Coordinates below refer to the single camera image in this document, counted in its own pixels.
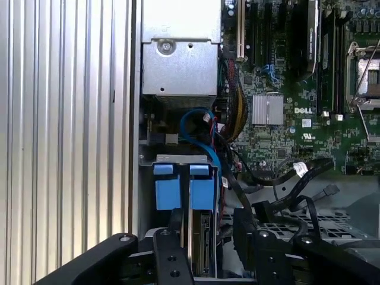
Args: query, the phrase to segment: ram slot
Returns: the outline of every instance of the ram slot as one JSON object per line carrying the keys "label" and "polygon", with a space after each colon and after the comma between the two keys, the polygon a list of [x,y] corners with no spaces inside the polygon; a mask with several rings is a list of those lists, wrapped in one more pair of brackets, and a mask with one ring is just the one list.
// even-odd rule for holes
{"label": "ram slot", "polygon": [[322,19],[321,62],[319,78],[321,91],[317,98],[317,111],[322,116],[331,116],[340,121],[344,114],[346,61],[346,22],[352,13],[342,14],[336,10],[326,11]]}
{"label": "ram slot", "polygon": [[336,45],[335,45],[335,79],[334,79],[334,113],[336,118],[344,114],[345,85],[344,71],[346,64],[346,23],[352,18],[353,13],[348,12],[344,17],[337,18]]}

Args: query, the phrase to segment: side panel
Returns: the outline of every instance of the side panel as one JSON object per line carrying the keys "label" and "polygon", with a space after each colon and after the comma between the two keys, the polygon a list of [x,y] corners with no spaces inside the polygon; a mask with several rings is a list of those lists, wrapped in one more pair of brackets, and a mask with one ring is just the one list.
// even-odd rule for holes
{"label": "side panel", "polygon": [[31,284],[132,231],[132,1],[0,6],[0,284]]}

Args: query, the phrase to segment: black cable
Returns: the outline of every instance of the black cable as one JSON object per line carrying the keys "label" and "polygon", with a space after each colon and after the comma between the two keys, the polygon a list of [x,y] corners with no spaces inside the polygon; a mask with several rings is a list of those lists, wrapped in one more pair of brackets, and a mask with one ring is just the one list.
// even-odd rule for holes
{"label": "black cable", "polygon": [[232,225],[225,224],[225,225],[221,226],[220,233],[216,237],[216,244],[220,243],[225,238],[231,237],[232,232],[233,232],[233,226]]}
{"label": "black cable", "polygon": [[286,181],[288,181],[290,178],[292,178],[294,175],[297,174],[296,171],[294,169],[292,169],[291,171],[287,172],[285,175],[283,175],[279,178],[275,178],[273,180],[263,180],[263,179],[254,175],[254,173],[250,170],[249,166],[244,161],[243,157],[237,151],[233,150],[232,152],[238,156],[238,158],[243,163],[247,172],[251,175],[252,181],[257,183],[257,184],[260,184],[263,186],[274,186],[274,185],[276,186],[276,185],[280,185],[282,183],[285,183]]}
{"label": "black cable", "polygon": [[239,182],[236,180],[236,178],[233,176],[233,173],[231,171],[230,166],[227,164],[227,161],[224,157],[220,158],[221,162],[221,171],[223,173],[223,176],[227,178],[229,185],[235,192],[237,198],[242,203],[243,208],[249,213],[252,224],[254,227],[257,227],[257,222],[255,220],[254,214],[252,212],[251,203],[249,202],[247,196],[244,194],[242,187],[240,186]]}
{"label": "black cable", "polygon": [[[299,159],[296,159],[294,157],[289,157],[285,160],[283,160],[277,167],[277,170],[275,171],[275,174],[274,174],[274,178],[277,178],[279,175],[280,175],[280,170],[281,168],[287,164],[288,162],[300,162]],[[277,190],[276,190],[276,186],[273,185],[273,194],[274,194],[274,198],[276,201],[278,201],[278,195],[277,195]]]}
{"label": "black cable", "polygon": [[315,204],[314,204],[312,198],[307,197],[307,196],[303,196],[303,195],[298,196],[294,200],[292,205],[289,207],[289,210],[291,212],[297,211],[297,209],[296,209],[297,205],[300,204],[303,200],[305,200],[306,203],[308,204],[310,219],[311,219],[311,223],[312,223],[313,228],[314,228],[315,236],[320,239],[321,238],[321,228],[319,226],[318,213],[316,212]]}
{"label": "black cable", "polygon": [[215,132],[215,136],[218,138],[219,143],[225,148],[226,153],[227,153],[227,161],[230,165],[232,165],[233,157],[232,157],[230,145],[228,144],[227,140],[218,132]]}
{"label": "black cable", "polygon": [[298,195],[304,190],[307,184],[318,175],[330,170],[334,167],[334,162],[331,159],[316,159],[310,161],[315,166],[307,171],[301,179],[297,182],[297,184],[293,187],[292,191],[282,199],[271,204],[271,208],[274,213],[287,209],[291,206],[293,201],[298,197]]}
{"label": "black cable", "polygon": [[293,237],[290,239],[290,243],[293,242],[293,239],[305,235],[308,233],[308,224],[305,221],[298,220],[296,218],[290,218],[290,217],[275,217],[273,220],[274,223],[277,224],[290,224],[295,225],[298,227],[297,232],[293,235]]}
{"label": "black cable", "polygon": [[346,248],[380,248],[380,240],[357,240],[355,242],[347,242],[339,246],[342,249]]}

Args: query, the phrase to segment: black metal bracket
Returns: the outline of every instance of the black metal bracket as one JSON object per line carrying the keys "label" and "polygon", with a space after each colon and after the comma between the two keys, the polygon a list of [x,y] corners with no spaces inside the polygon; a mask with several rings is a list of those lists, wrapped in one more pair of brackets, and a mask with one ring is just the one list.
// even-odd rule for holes
{"label": "black metal bracket", "polygon": [[253,232],[253,237],[258,284],[294,285],[292,265],[275,234],[260,230]]}
{"label": "black metal bracket", "polygon": [[314,236],[299,236],[294,251],[307,257],[317,284],[380,284],[380,269]]}
{"label": "black metal bracket", "polygon": [[157,284],[194,284],[189,262],[175,233],[158,230],[153,237]]}
{"label": "black metal bracket", "polygon": [[138,241],[134,235],[118,233],[69,263],[58,268],[36,285],[113,284],[118,276],[119,264],[124,257],[137,251]]}

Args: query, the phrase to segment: white label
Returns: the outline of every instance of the white label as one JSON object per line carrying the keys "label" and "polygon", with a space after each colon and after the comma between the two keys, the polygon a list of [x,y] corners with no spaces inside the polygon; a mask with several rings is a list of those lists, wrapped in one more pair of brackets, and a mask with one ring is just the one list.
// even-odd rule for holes
{"label": "white label", "polygon": [[293,163],[293,169],[297,172],[297,175],[301,178],[303,175],[306,174],[307,171],[309,171],[308,167],[303,162]]}
{"label": "white label", "polygon": [[204,114],[203,120],[208,123],[211,120],[211,116],[209,113]]}
{"label": "white label", "polygon": [[312,115],[313,111],[311,111],[311,108],[295,108],[294,114],[308,114]]}
{"label": "white label", "polygon": [[302,128],[311,128],[311,120],[302,119]]}
{"label": "white label", "polygon": [[221,184],[223,185],[223,187],[228,189],[228,180],[224,176],[221,177]]}
{"label": "white label", "polygon": [[323,37],[323,59],[322,59],[323,69],[328,68],[328,34]]}
{"label": "white label", "polygon": [[222,127],[224,127],[224,124],[223,123],[218,123],[218,132],[221,131]]}

